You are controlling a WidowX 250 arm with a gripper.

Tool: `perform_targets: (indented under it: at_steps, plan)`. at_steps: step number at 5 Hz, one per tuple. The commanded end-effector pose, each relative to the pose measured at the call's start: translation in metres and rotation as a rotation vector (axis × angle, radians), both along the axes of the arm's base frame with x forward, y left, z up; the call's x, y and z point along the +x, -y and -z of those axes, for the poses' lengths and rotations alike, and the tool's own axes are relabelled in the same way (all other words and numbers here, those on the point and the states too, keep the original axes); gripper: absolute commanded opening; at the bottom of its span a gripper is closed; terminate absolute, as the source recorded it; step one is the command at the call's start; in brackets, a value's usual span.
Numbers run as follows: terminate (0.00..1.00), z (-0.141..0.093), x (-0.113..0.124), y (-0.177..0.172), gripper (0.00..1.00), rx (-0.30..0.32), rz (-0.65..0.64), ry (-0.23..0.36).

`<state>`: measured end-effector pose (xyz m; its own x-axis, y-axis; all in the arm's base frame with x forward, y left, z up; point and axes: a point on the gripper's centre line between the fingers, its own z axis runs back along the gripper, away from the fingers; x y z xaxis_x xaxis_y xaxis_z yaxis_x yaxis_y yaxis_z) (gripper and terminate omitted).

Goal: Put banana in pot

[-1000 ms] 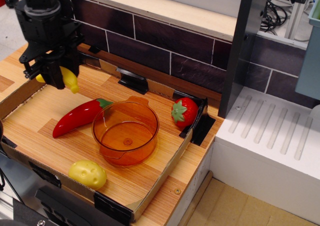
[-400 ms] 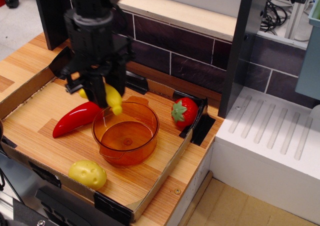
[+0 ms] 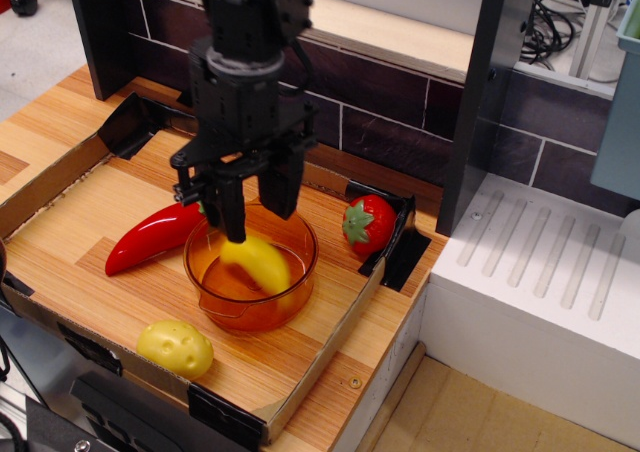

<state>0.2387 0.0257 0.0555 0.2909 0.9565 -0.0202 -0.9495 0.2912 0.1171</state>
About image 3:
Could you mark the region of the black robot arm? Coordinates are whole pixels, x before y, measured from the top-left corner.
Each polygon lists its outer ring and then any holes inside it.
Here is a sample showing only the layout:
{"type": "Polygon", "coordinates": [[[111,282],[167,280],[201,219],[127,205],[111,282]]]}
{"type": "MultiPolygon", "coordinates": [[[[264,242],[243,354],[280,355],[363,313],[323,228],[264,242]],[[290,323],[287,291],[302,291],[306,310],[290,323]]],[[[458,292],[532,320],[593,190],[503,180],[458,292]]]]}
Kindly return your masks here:
{"type": "Polygon", "coordinates": [[[175,198],[198,202],[233,243],[245,232],[243,183],[258,180],[261,204],[287,219],[296,210],[306,152],[317,143],[317,107],[305,88],[280,87],[290,47],[312,69],[298,42],[312,25],[312,0],[202,0],[211,32],[189,53],[195,137],[170,159],[175,198]]]}

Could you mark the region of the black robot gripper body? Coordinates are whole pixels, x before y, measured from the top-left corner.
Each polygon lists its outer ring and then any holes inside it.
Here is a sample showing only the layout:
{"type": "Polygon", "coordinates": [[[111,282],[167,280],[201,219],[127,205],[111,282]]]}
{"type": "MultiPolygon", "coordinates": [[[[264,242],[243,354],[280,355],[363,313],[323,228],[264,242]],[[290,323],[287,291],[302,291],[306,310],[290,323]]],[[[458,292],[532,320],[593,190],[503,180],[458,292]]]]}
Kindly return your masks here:
{"type": "Polygon", "coordinates": [[[189,72],[197,132],[170,160],[178,173],[178,201],[199,201],[215,177],[257,177],[259,151],[290,147],[306,153],[316,145],[318,108],[300,93],[281,89],[284,65],[282,51],[246,62],[224,57],[209,38],[194,43],[189,72]]]}

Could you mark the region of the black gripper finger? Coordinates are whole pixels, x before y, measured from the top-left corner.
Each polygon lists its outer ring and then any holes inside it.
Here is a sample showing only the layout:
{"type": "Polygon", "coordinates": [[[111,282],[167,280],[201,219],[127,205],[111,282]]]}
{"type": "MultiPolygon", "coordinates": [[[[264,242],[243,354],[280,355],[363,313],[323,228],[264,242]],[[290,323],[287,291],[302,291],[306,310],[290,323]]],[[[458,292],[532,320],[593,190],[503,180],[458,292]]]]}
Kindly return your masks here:
{"type": "Polygon", "coordinates": [[[205,187],[199,202],[211,227],[232,243],[246,240],[245,202],[240,179],[215,177],[205,187]]]}
{"type": "Polygon", "coordinates": [[[296,211],[304,157],[303,149],[290,147],[264,149],[257,153],[260,202],[281,219],[288,219],[296,211]]]}

